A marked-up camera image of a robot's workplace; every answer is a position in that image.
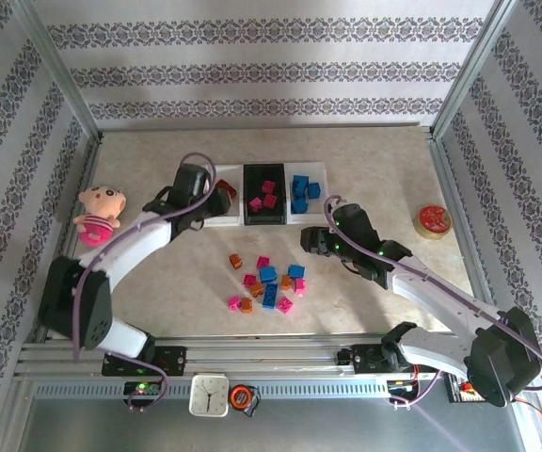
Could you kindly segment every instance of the white alarm clock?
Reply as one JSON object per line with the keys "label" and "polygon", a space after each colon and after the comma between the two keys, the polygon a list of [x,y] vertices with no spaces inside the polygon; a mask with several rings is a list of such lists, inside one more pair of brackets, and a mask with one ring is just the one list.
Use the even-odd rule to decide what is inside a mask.
{"label": "white alarm clock", "polygon": [[198,374],[192,378],[189,412],[195,416],[223,417],[229,410],[230,381],[223,374]]}

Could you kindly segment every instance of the blue cube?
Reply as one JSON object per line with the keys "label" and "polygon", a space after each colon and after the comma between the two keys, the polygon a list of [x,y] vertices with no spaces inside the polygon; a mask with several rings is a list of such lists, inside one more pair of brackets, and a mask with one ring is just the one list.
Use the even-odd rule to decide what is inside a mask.
{"label": "blue cube", "polygon": [[261,283],[271,283],[278,278],[278,272],[274,266],[264,266],[259,270],[261,276]]}
{"label": "blue cube", "polygon": [[318,200],[321,197],[321,187],[316,182],[309,184],[307,192],[309,193],[309,198],[312,200]]}
{"label": "blue cube", "polygon": [[307,186],[309,185],[309,176],[295,175],[292,180],[292,192],[295,198],[304,198]]}
{"label": "blue cube", "polygon": [[275,309],[275,298],[278,295],[278,285],[270,283],[264,287],[263,307]]}
{"label": "blue cube", "polygon": [[304,278],[305,268],[303,266],[290,266],[288,268],[288,276],[293,280],[296,278]]}
{"label": "blue cube", "polygon": [[304,198],[299,198],[292,201],[292,213],[293,214],[306,214],[309,210],[309,205]]}

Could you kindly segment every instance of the patterned wallpaper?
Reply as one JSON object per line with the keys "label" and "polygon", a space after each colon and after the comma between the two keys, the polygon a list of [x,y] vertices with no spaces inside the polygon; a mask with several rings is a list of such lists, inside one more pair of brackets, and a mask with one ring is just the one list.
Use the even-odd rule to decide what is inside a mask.
{"label": "patterned wallpaper", "polygon": [[429,125],[492,1],[36,4],[100,127],[126,129]]}
{"label": "patterned wallpaper", "polygon": [[0,2],[0,413],[84,172],[87,138]]}
{"label": "patterned wallpaper", "polygon": [[542,347],[542,0],[518,4],[443,145],[492,296]]}

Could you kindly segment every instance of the pink plush toy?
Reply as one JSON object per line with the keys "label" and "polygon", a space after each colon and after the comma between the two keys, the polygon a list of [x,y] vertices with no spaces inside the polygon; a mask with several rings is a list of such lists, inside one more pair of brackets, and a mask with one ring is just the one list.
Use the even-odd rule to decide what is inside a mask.
{"label": "pink plush toy", "polygon": [[120,226],[117,217],[124,209],[127,199],[114,188],[93,186],[79,194],[85,205],[86,215],[73,220],[79,238],[87,245],[97,248],[110,240],[112,230]]}

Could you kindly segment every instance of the cube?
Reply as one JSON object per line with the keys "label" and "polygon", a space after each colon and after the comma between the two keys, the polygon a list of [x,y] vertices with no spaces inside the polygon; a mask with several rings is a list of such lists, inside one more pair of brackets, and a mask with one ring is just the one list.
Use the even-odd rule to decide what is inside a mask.
{"label": "cube", "polygon": [[281,290],[290,290],[292,287],[292,278],[289,275],[283,275],[281,277]]}
{"label": "cube", "polygon": [[309,210],[309,204],[304,198],[299,198],[292,201],[292,213],[293,214],[306,214]]}
{"label": "cube", "polygon": [[230,256],[230,262],[231,262],[231,265],[233,266],[233,268],[235,268],[236,270],[242,266],[242,259],[240,259],[240,256],[238,256],[237,254],[232,254]]}
{"label": "cube", "polygon": [[299,176],[295,174],[292,179],[292,192],[295,198],[304,198],[307,185],[309,184],[309,176]]}
{"label": "cube", "polygon": [[264,181],[263,182],[263,193],[266,193],[267,195],[270,195],[273,193],[273,189],[275,188],[275,182],[271,181]]}
{"label": "cube", "polygon": [[251,285],[256,284],[256,275],[245,275],[244,276],[244,287],[248,289]]}
{"label": "cube", "polygon": [[248,203],[250,206],[250,210],[252,212],[258,212],[263,208],[263,202],[259,198],[253,199],[251,202]]}
{"label": "cube", "polygon": [[250,294],[252,294],[252,297],[258,297],[263,294],[264,287],[260,282],[257,282],[256,284],[252,284],[250,286]]}
{"label": "cube", "polygon": [[264,288],[263,307],[266,309],[275,308],[275,297],[278,295],[278,285],[270,283]]}
{"label": "cube", "polygon": [[237,196],[237,191],[235,190],[235,188],[233,188],[229,182],[227,181],[224,181],[223,179],[219,180],[217,183],[216,183],[216,188],[223,188],[227,191],[227,194],[230,195],[230,199],[231,200],[234,200],[235,197]]}
{"label": "cube", "polygon": [[232,311],[235,311],[238,309],[241,305],[242,300],[236,295],[235,297],[231,297],[227,300],[227,305],[230,307]]}
{"label": "cube", "polygon": [[256,263],[257,270],[260,270],[264,266],[269,266],[269,262],[271,262],[271,259],[269,259],[267,256],[260,256]]}
{"label": "cube", "polygon": [[251,299],[242,299],[240,304],[240,310],[244,314],[250,314],[252,312],[252,300]]}
{"label": "cube", "polygon": [[277,196],[265,195],[263,205],[269,209],[275,208],[275,203],[278,200]]}
{"label": "cube", "polygon": [[294,304],[291,301],[283,297],[278,303],[278,309],[282,311],[284,314],[288,314],[288,311],[292,309],[293,305]]}
{"label": "cube", "polygon": [[321,187],[318,183],[309,184],[307,187],[307,193],[312,200],[318,200],[321,197]]}
{"label": "cube", "polygon": [[305,268],[303,266],[290,266],[288,268],[288,275],[290,275],[290,278],[293,280],[296,278],[304,278]]}
{"label": "cube", "polygon": [[305,292],[307,291],[307,282],[303,280],[302,278],[297,278],[295,282],[295,292],[299,297],[302,297],[305,295]]}
{"label": "cube", "polygon": [[278,278],[278,272],[274,266],[264,266],[259,270],[259,277],[261,278],[261,283],[271,283]]}

